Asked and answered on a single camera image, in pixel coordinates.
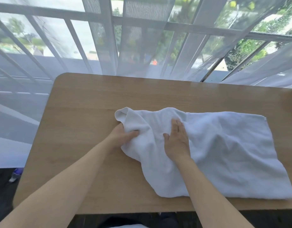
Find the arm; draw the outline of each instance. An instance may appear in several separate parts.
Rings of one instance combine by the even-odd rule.
[[[175,119],[171,123],[170,136],[163,134],[165,152],[178,167],[202,226],[252,228],[190,158],[189,141],[183,123]]]
[[[125,133],[120,123],[104,141],[24,200],[0,223],[0,228],[66,228],[107,154],[138,134]]]

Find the wood grain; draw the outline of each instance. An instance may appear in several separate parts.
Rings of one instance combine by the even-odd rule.
[[[103,140],[117,125],[114,112],[123,107],[264,115],[292,182],[292,89],[65,73],[53,85],[14,205]],[[292,200],[230,201],[239,210],[292,208]],[[105,160],[78,213],[192,210],[188,197],[156,195],[140,163],[119,150]]]

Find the towel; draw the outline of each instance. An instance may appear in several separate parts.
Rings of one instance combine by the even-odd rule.
[[[288,199],[292,185],[277,159],[273,137],[261,115],[235,112],[186,113],[175,108],[159,111],[115,112],[126,132],[140,135],[123,145],[123,152],[141,162],[143,174],[161,197],[188,196],[179,170],[164,151],[163,133],[171,119],[186,129],[190,155],[208,180],[225,197]]]

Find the person's right hand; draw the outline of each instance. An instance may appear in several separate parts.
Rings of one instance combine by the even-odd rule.
[[[183,159],[190,158],[189,140],[183,123],[178,119],[171,120],[171,133],[163,134],[165,153],[176,165]]]

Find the hand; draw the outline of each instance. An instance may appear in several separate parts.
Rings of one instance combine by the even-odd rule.
[[[180,120],[171,120],[171,134],[163,134],[165,153],[176,165],[183,158],[190,158],[189,140],[185,127]]]
[[[122,123],[118,124],[106,137],[104,140],[107,145],[109,145],[111,148],[119,148],[122,145],[124,145],[126,142],[129,142],[131,139],[137,137],[139,135],[138,130],[133,130],[129,133],[126,133],[124,131],[124,126]]]

